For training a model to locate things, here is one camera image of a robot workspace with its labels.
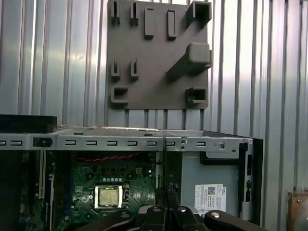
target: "black panel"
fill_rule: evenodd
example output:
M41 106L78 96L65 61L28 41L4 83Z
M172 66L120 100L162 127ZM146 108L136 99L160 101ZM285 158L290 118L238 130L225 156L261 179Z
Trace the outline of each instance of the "black panel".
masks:
M49 133L56 131L57 117L41 115L0 115L0 132Z
M261 196L262 196L262 173L263 173L263 140L254 139L253 150L253 188L252 197L252 222L260 225L261 221Z
M19 230L21 151L0 152L0 230Z

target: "corrugated metal wall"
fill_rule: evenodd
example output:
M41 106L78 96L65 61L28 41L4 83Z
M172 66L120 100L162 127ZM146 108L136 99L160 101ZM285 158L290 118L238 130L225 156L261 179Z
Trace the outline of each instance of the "corrugated metal wall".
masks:
M209 107L123 111L105 102L107 1L0 0L0 113L264 138L262 225L285 230L288 191L308 186L308 3L211 2Z

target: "label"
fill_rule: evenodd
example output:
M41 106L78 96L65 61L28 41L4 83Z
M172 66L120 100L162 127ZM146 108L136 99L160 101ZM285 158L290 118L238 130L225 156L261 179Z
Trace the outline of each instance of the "label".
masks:
M199 215L210 210L217 209L226 211L227 189L222 184L201 184L196 185L194 195L194 207L198 210Z

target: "circuit board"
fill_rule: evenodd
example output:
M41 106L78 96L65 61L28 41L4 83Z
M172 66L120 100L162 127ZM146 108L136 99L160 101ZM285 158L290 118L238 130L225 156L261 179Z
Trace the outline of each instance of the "circuit board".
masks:
M72 187L70 204L66 207L64 220L66 226L75 223L89 223L119 208L137 212L141 206L154 205L156 179L154 168L132 166L92 167L79 163L72 167ZM122 186L125 204L120 207L95 207L95 187Z
M21 231L72 231L118 209L154 205L155 155L48 153L40 196L40 155L25 155Z
M23 154L22 164L22 189L20 203L20 230L21 231L42 231L43 230L43 210L44 200L38 199L35 188L38 186L32 179L39 172L38 157L35 153Z

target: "expansion slot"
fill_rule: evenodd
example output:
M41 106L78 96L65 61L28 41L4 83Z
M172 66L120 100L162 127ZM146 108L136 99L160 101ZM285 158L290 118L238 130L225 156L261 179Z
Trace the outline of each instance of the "expansion slot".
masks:
M39 164L39 185L38 185L38 198L45 198L45 179L46 179L46 151L40 152L40 164Z

